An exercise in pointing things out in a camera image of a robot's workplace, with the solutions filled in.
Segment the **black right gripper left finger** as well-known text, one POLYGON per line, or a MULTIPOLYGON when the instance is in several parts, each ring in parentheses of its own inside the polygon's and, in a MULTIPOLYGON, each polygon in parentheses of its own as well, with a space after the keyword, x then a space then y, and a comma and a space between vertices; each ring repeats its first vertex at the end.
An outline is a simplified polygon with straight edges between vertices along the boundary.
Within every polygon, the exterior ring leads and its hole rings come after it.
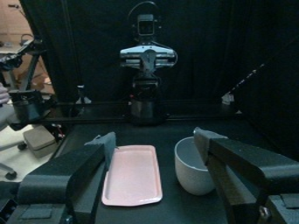
POLYGON ((94 223, 114 147, 114 133, 95 136, 25 176, 17 193, 15 224, 94 223))

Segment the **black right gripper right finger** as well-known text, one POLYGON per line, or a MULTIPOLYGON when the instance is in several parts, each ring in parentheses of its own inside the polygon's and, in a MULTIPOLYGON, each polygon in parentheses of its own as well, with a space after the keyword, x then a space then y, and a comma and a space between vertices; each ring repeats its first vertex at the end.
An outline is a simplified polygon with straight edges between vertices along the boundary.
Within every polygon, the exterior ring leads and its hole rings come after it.
POLYGON ((201 128, 193 142, 228 224, 299 224, 299 162, 201 128))

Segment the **person's hand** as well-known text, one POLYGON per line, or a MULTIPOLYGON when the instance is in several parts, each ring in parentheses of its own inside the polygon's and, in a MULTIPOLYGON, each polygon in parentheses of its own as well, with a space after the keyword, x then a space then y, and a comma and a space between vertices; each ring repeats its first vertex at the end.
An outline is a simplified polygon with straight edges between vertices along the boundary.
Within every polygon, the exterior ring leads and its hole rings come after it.
POLYGON ((0 82, 0 104, 5 104, 7 102, 9 102, 7 89, 3 87, 2 83, 0 82))

